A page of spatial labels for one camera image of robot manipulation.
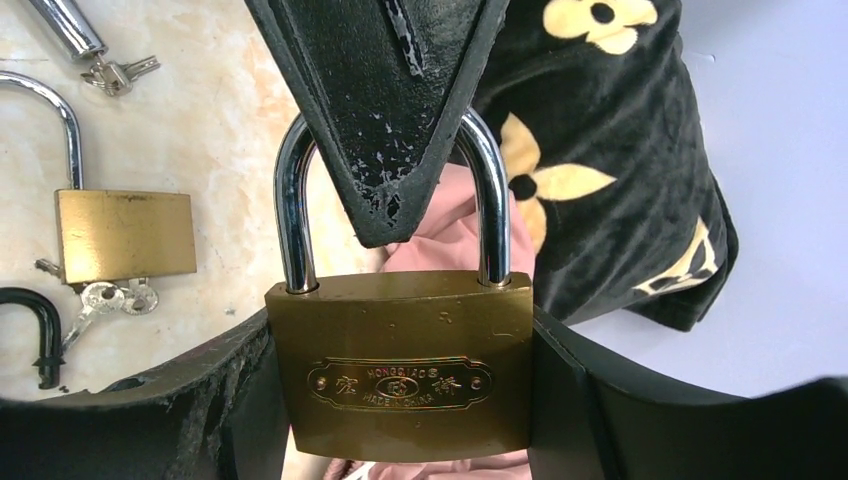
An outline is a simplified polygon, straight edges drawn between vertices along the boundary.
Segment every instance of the black padlock shackle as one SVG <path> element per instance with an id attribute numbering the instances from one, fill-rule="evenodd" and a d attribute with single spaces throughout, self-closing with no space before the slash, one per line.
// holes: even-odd
<path id="1" fill-rule="evenodd" d="M 53 302 L 44 295 L 28 288 L 0 288 L 0 305 L 20 305 L 35 314 L 38 319 L 38 360 L 32 364 L 38 367 L 41 378 L 38 388 L 48 390 L 59 386 L 62 360 L 62 322 L 59 311 Z"/>

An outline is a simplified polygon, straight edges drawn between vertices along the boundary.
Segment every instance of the black fabric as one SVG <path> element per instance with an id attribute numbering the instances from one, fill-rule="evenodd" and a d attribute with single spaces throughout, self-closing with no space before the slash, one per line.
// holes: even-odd
<path id="1" fill-rule="evenodd" d="M 535 301 L 567 324 L 627 308 L 688 331 L 733 267 L 680 15 L 679 0 L 512 0 L 480 82 L 537 246 Z"/>

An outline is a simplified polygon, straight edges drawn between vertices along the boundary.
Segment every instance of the embossed nameplate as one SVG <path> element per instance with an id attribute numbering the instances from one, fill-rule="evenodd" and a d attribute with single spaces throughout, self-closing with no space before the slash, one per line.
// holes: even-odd
<path id="1" fill-rule="evenodd" d="M 491 394 L 492 371 L 465 357 L 327 358 L 307 382 L 320 400 L 345 410 L 454 410 Z"/>

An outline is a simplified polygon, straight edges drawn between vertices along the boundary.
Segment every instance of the silver cylinder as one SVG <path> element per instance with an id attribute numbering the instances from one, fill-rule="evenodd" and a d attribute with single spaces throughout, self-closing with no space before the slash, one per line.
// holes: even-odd
<path id="1" fill-rule="evenodd" d="M 29 0 L 29 3 L 62 43 L 71 60 L 92 58 L 109 50 L 74 0 Z"/>

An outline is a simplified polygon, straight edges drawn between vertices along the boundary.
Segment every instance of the padlock body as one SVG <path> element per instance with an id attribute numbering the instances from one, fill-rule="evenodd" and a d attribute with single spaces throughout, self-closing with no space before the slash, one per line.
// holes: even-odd
<path id="1" fill-rule="evenodd" d="M 476 458 L 529 443 L 533 292 L 477 272 L 322 278 L 265 296 L 297 449 L 381 462 Z"/>
<path id="2" fill-rule="evenodd" d="M 188 195 L 58 190 L 56 218 L 65 283 L 197 271 Z"/>

